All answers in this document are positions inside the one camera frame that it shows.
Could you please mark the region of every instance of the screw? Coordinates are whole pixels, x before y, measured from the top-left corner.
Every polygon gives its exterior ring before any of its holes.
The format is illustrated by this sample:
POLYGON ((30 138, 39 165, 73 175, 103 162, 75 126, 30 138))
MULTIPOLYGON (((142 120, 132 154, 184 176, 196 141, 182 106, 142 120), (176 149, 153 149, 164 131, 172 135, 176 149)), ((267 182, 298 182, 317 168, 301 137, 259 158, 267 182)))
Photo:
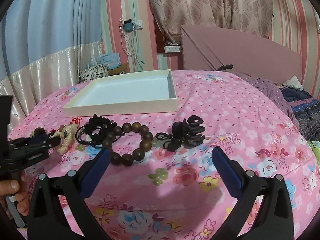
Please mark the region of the screw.
POLYGON ((283 176, 281 174, 277 174, 276 175, 277 180, 281 181, 283 180, 283 176))
POLYGON ((247 170, 245 174, 247 174, 247 176, 249 176, 250 178, 252 178, 255 175, 255 173, 252 170, 247 170))
POLYGON ((74 177, 77 174, 77 172, 75 170, 70 170, 70 171, 68 171, 67 174, 69 177, 74 177))
POLYGON ((40 179, 40 180, 44 180, 44 179, 45 179, 45 174, 44 174, 44 173, 41 173, 41 174, 39 175, 39 179, 40 179))

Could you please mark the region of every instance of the wall socket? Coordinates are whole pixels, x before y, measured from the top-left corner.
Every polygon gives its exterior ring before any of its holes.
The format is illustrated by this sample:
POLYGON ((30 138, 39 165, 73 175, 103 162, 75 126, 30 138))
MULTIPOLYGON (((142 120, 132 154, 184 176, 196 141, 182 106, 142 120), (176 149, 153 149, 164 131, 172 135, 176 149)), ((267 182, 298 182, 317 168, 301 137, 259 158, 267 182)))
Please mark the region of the wall socket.
POLYGON ((181 50, 180 46, 165 46, 164 47, 165 53, 180 52, 180 50, 181 50))
POLYGON ((135 24, 138 26, 138 27, 137 27, 137 30, 140 30, 140 29, 143 28, 143 26, 142 26, 142 20, 137 20, 137 21, 135 21, 135 24))

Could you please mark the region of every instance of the floral curtain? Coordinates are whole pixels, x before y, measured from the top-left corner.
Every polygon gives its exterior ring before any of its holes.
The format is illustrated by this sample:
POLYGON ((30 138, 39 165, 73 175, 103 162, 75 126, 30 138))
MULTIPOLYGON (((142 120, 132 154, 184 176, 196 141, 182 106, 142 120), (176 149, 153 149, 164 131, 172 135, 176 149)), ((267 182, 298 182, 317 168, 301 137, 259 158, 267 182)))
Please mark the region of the floral curtain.
POLYGON ((180 43, 181 25, 209 25, 269 36, 272 0, 150 0, 168 44, 180 43))

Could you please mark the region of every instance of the black cord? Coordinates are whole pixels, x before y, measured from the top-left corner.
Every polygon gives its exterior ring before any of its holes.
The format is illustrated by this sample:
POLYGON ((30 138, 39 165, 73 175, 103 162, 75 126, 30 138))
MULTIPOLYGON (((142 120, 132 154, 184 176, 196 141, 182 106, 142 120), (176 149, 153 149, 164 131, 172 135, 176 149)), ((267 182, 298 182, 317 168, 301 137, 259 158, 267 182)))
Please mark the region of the black cord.
MULTIPOLYGON (((85 125, 78 128, 76 131, 76 140, 79 144, 82 145, 91 145, 94 148, 102 148, 97 147, 97 145, 101 145, 102 141, 106 138, 109 132, 113 132, 114 127, 117 126, 116 122, 110 121, 105 117, 98 117, 96 114, 93 115, 92 118, 89 119, 89 122, 85 125), (89 135, 91 141, 81 139, 82 135, 89 135)), ((116 138, 112 143, 119 140, 125 133, 122 133, 118 138, 116 138)))

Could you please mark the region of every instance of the pink striped wall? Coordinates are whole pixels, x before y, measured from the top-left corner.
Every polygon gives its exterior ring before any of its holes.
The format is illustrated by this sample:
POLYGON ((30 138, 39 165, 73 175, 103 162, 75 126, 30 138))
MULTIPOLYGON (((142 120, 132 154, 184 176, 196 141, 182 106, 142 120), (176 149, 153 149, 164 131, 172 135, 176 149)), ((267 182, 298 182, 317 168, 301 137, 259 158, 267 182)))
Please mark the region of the pink striped wall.
POLYGON ((270 40, 301 55, 302 85, 320 99, 320 38, 309 0, 273 0, 274 18, 270 40))
MULTIPOLYGON (((182 68, 182 54, 157 54, 153 16, 148 0, 107 0, 107 14, 110 43, 113 52, 119 52, 122 62, 128 57, 121 47, 118 31, 119 19, 129 19, 132 3, 138 8, 143 29, 138 30, 141 57, 144 70, 182 68)), ((320 98, 319 58, 320 38, 316 30, 313 7, 309 0, 273 0, 274 18, 272 22, 273 40, 288 47, 302 58, 303 87, 316 98, 320 98)))
MULTIPOLYGON (((143 53, 144 70, 156 69, 172 69, 177 70, 182 68, 182 54, 158 55, 156 49, 156 37, 153 16, 150 9, 149 0, 134 0, 138 3, 139 18, 142 19, 143 29, 138 30, 140 39, 140 49, 143 53)), ((119 19, 123 17, 123 7, 125 7, 126 15, 130 15, 129 0, 107 0, 107 14, 109 22, 109 32, 111 37, 111 44, 113 52, 119 52, 121 62, 127 62, 128 57, 122 50, 120 33, 119 33, 119 19)))

